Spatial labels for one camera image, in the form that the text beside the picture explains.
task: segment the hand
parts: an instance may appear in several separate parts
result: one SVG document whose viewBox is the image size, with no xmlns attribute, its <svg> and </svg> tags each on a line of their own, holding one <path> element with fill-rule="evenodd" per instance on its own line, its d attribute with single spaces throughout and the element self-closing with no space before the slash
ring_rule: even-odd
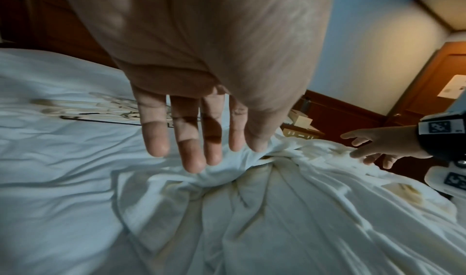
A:
<svg viewBox="0 0 466 275">
<path fill-rule="evenodd" d="M 356 138 L 351 143 L 359 146 L 372 141 L 349 155 L 352 158 L 364 158 L 365 164 L 373 164 L 382 154 L 383 167 L 391 169 L 393 164 L 402 157 L 427 159 L 432 157 L 419 145 L 416 135 L 417 126 L 386 127 L 375 129 L 361 129 L 341 135 L 343 139 Z"/>
<path fill-rule="evenodd" d="M 266 148 L 308 85 L 331 0 L 69 0 L 131 82 L 148 152 L 168 153 L 166 95 L 185 169 L 221 159 L 224 93 L 230 148 Z M 198 110 L 204 135 L 199 142 Z"/>
</svg>

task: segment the white bed sheet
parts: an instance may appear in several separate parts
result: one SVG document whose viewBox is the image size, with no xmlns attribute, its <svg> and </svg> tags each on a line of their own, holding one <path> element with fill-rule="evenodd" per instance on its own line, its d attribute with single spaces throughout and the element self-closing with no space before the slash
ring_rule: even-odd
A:
<svg viewBox="0 0 466 275">
<path fill-rule="evenodd" d="M 0 51 L 0 274 L 148 273 L 116 214 L 116 177 L 178 151 L 172 146 L 168 159 L 156 159 L 139 126 L 63 120 L 30 103 L 95 101 L 89 92 L 133 98 L 114 68 L 51 52 Z"/>
</svg>

